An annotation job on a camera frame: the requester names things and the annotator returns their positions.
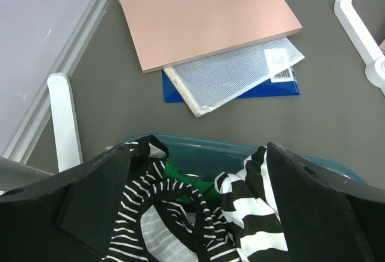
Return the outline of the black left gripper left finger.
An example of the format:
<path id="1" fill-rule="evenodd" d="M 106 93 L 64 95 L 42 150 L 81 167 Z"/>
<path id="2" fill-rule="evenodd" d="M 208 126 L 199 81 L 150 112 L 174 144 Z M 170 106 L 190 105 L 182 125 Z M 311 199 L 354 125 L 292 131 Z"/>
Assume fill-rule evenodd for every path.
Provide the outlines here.
<path id="1" fill-rule="evenodd" d="M 101 261 L 130 163 L 120 145 L 1 195 L 1 261 Z"/>

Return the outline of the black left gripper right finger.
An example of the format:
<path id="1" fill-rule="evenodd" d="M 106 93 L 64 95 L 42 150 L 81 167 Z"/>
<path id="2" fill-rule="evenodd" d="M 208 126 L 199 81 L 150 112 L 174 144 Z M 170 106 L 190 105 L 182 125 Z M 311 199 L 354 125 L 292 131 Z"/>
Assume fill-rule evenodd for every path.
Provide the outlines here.
<path id="1" fill-rule="evenodd" d="M 384 190 L 272 142 L 266 162 L 292 261 L 384 261 Z"/>

